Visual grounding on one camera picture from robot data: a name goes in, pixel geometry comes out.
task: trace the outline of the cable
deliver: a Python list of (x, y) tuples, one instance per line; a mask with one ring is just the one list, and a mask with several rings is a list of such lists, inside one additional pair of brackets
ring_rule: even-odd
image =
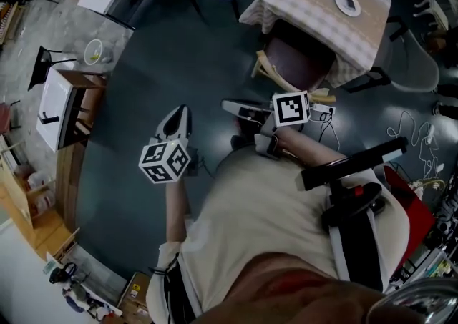
[[(418, 128), (416, 141), (414, 142), (415, 131), (416, 131), (416, 122), (415, 122), (415, 119), (412, 117), (412, 115), (408, 111), (404, 110), (401, 113), (401, 118), (399, 119), (398, 132), (394, 131), (394, 129), (392, 127), (388, 127), (386, 129), (386, 134), (389, 135), (390, 137), (398, 138), (398, 136), (401, 134), (402, 119), (403, 119), (405, 114), (407, 114), (410, 117), (410, 119), (412, 120), (412, 122), (414, 123), (414, 129), (412, 131), (412, 136), (411, 136), (411, 139), (410, 139), (411, 145), (413, 147), (416, 147), (418, 145), (418, 143), (420, 142), (420, 151), (419, 151), (418, 158), (420, 159), (420, 161), (422, 161), (424, 163), (424, 166), (423, 166), (423, 179), (424, 180), (431, 179), (431, 178), (439, 179), (438, 172), (436, 172), (437, 166), (439, 165), (439, 160), (437, 159), (437, 157), (433, 153), (433, 151), (437, 151), (439, 149), (439, 146), (437, 145), (436, 137), (434, 135), (432, 136), (432, 140), (434, 140), (434, 143), (436, 144), (436, 148), (432, 148), (431, 144), (427, 144), (426, 143), (426, 140), (427, 140), (428, 134), (429, 134), (429, 130), (431, 129), (431, 124), (429, 122), (423, 123)], [(420, 140), (420, 134), (422, 133), (423, 127), (427, 128), (427, 132), (426, 132), (425, 136)], [(431, 154), (432, 159), (423, 159), (422, 158), (422, 151), (423, 151), (423, 145), (424, 144), (426, 146), (429, 146), (429, 153)], [(432, 170), (434, 170), (434, 176), (433, 177), (431, 176), (431, 171)]]
[(321, 113), (319, 120), (310, 118), (309, 121), (321, 123), (320, 137), (318, 138), (318, 142), (321, 142), (324, 132), (328, 129), (328, 127), (331, 127), (331, 130), (334, 133), (334, 137), (336, 138), (336, 141), (337, 141), (337, 152), (339, 152), (341, 149), (341, 143), (337, 137), (336, 130), (334, 129), (333, 125), (331, 124), (332, 123), (332, 114), (331, 113)]
[(207, 172), (207, 174), (212, 178), (212, 179), (215, 179), (215, 177), (213, 176), (213, 174), (210, 172), (210, 170), (208, 169), (207, 167), (207, 164), (205, 163), (205, 158), (202, 156), (202, 159), (200, 159), (199, 161), (199, 164), (198, 164), (198, 170), (200, 168), (204, 168), (204, 170)]
[(437, 184), (442, 184), (442, 189), (444, 189), (447, 185), (445, 184), (444, 180), (442, 179), (431, 179), (431, 180), (428, 180), (426, 181), (425, 183), (421, 183), (418, 187), (416, 187), (414, 190), (417, 190), (418, 188), (420, 187), (426, 187), (427, 185), (431, 185), (431, 184), (434, 184), (434, 183), (437, 183)]

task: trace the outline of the beige tablecloth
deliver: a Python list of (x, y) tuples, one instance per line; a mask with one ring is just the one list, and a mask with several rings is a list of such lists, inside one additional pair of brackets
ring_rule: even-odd
[(334, 0), (255, 0), (240, 22), (268, 33), (277, 19), (297, 26), (336, 53), (326, 79), (333, 87), (367, 73), (374, 63), (391, 0), (358, 0), (361, 14), (345, 15)]

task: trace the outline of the black strap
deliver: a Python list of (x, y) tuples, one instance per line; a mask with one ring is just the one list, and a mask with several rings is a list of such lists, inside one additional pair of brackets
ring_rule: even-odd
[(156, 275), (164, 276), (164, 296), (169, 312), (168, 323), (188, 324), (195, 320), (193, 307), (187, 297), (185, 284), (178, 264), (178, 254), (165, 270), (154, 269)]
[(379, 252), (367, 211), (341, 223), (338, 229), (350, 281), (383, 291)]

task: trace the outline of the white chair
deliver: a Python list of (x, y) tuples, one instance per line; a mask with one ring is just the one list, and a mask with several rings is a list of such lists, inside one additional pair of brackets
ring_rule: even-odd
[(417, 9), (420, 7), (425, 6), (428, 4), (428, 7), (425, 10), (419, 12), (418, 14), (414, 14), (414, 17), (417, 18), (419, 16), (431, 14), (434, 16), (434, 21), (429, 23), (430, 26), (437, 25), (438, 29), (449, 30), (449, 20), (445, 16), (444, 11), (439, 6), (436, 0), (423, 0), (419, 4), (414, 5)]
[[(394, 23), (401, 28), (393, 33)], [(347, 91), (359, 92), (379, 85), (392, 84), (403, 92), (430, 92), (439, 83), (437, 63), (420, 46), (413, 33), (398, 16), (390, 17), (388, 20), (371, 72), (379, 73), (381, 78), (374, 79), (369, 75), (369, 82)]]

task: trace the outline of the person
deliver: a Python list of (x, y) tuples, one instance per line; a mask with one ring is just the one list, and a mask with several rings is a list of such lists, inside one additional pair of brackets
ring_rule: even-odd
[[(181, 272), (189, 277), (202, 310), (196, 324), (365, 323), (370, 307), (383, 295), (338, 280), (329, 236), (320, 222), (327, 187), (304, 192), (295, 184), (303, 164), (314, 167), (344, 156), (290, 127), (281, 127), (276, 136), (278, 147), (301, 163), (268, 159), (252, 147), (232, 152), (219, 165), (189, 228), (183, 179), (166, 185), (167, 242), (160, 246), (155, 272), (182, 258)], [(346, 178), (343, 185), (365, 182), (378, 182), (372, 170)], [(397, 200), (382, 189), (387, 204), (376, 217), (376, 229), (392, 275), (406, 249), (409, 221)], [(167, 282), (164, 275), (153, 274), (147, 290), (155, 324), (178, 324), (165, 299)], [(379, 315), (371, 324), (419, 323), (395, 310)]]
[[(444, 97), (452, 97), (458, 99), (458, 85), (438, 85), (437, 89), (434, 92)], [(436, 104), (434, 104), (434, 106), (432, 107), (432, 114), (443, 115), (445, 117), (458, 120), (458, 107), (444, 105), (444, 103), (442, 102), (436, 102)]]

